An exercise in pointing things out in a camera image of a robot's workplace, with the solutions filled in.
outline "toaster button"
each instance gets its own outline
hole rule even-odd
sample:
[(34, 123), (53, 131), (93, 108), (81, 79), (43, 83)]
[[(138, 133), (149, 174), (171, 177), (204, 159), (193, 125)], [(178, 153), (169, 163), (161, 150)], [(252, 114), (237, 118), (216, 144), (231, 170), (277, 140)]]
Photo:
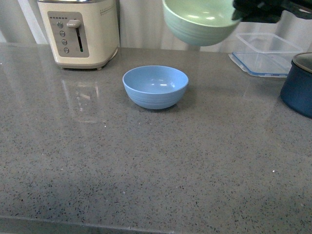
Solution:
[(63, 25), (62, 22), (58, 22), (58, 27), (59, 27), (59, 28), (63, 28), (63, 26), (64, 26), (64, 25)]

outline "light green bowl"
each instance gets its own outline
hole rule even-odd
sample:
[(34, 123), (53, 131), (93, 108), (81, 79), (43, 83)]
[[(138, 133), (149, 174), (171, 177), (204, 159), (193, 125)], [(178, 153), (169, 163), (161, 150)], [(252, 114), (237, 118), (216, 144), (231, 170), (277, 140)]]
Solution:
[(232, 20), (233, 0), (162, 0), (162, 3), (169, 29), (188, 44), (217, 44), (239, 24), (239, 20)]

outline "toaster control panel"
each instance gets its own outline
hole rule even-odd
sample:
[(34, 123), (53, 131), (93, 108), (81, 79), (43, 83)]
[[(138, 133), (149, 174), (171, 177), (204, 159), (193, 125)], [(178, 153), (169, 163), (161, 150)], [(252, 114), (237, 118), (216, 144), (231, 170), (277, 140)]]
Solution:
[(80, 12), (49, 11), (54, 40), (61, 57), (89, 57), (87, 37)]

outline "toaster slot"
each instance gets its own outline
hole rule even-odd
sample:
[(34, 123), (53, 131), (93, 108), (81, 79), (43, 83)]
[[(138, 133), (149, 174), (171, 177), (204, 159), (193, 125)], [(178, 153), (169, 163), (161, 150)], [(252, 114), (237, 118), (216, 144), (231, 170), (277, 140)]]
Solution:
[(77, 33), (77, 38), (78, 38), (78, 42), (79, 42), (80, 51), (83, 52), (79, 28), (76, 28), (76, 33)]

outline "toaster lever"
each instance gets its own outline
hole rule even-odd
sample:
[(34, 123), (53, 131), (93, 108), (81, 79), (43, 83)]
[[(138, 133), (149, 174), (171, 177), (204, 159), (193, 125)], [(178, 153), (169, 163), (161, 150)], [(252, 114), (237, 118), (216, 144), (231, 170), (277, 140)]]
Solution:
[(68, 21), (68, 23), (66, 24), (67, 27), (69, 28), (78, 28), (81, 24), (81, 21), (78, 19), (71, 19), (70, 21)]

